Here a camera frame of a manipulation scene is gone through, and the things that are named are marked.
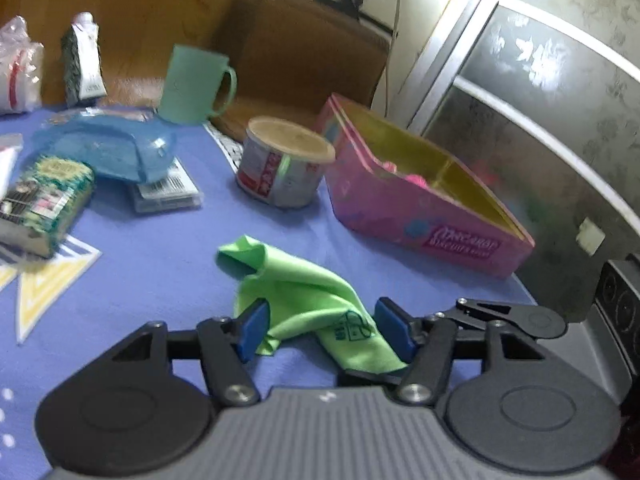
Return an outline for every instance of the wooden panel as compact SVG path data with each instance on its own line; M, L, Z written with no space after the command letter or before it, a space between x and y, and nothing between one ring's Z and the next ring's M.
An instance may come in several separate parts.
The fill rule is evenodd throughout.
M174 43L209 47L231 0L0 0L0 22L22 15L44 44L43 101L64 100L60 38L73 15L94 14L110 102L156 104Z

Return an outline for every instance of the white cable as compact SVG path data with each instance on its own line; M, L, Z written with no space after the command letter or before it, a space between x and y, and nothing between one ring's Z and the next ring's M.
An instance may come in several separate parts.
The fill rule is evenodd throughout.
M389 66L391 64L391 53L396 44L396 35L398 34L398 23L400 22L400 1L396 0L396 15L394 17L394 30L391 33L391 43L389 44L389 53L386 55L385 63L385 117L389 114Z

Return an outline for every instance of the blue tablecloth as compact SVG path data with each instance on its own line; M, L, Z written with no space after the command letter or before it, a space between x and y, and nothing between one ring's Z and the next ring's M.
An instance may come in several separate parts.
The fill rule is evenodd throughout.
M30 133L49 115L41 110L2 118L0 134L23 133L24 158ZM530 303L515 278L502 282L347 230L335 219L324 184L303 210L260 203L236 186L203 127L178 128L178 138L178 156L204 193L201 209L138 216L125 184L98 181L72 235L102 256L21 346L15 338L17 282L0 292L0 479L36 480L47 471L34 413L78 368L148 320L165 320L177 330L231 315L238 276L219 267L216 249L242 234L336 272L370 309L380 296L414 315L449 308L460 296ZM263 396L274 384L332 386L337 371L312 336L284 343L274 357L258 357L249 368ZM175 370L203 387L197 363L178 362ZM476 373L478 364L457 363L452 380Z

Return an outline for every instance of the blue gripper pad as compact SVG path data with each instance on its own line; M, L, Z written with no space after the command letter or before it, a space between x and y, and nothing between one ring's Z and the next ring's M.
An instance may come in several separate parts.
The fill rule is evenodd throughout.
M405 363L413 361L418 345L411 337L409 323L414 318L389 298L379 298L373 312L373 319L382 337L386 339L400 360Z
M236 353L241 362L249 362L255 351L267 335L271 320L269 302L260 298L255 300L237 319L239 324Z

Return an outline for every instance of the pink box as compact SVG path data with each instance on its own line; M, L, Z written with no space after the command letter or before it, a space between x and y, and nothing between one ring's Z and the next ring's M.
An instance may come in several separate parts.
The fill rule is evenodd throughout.
M349 229L500 278L533 250L531 236L491 190L432 142L337 94L315 131L335 146L325 179L334 214ZM405 179L409 174L423 177L426 188Z

